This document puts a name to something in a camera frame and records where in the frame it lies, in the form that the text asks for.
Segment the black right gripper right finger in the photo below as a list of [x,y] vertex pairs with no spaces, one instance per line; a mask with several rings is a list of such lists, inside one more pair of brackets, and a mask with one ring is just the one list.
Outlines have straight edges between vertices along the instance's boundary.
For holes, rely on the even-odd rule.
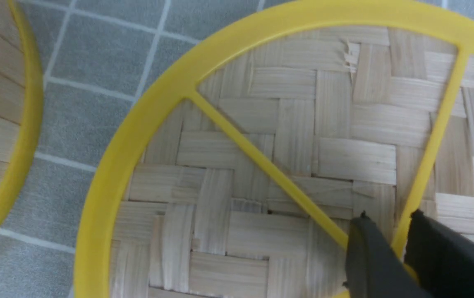
[[434,298],[474,298],[474,242],[419,210],[411,214],[404,262]]

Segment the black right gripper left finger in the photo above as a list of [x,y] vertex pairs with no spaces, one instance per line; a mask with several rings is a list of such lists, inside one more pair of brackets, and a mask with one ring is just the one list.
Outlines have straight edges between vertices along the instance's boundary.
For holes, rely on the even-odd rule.
[[345,275],[351,298],[431,297],[410,276],[365,211],[350,221]]

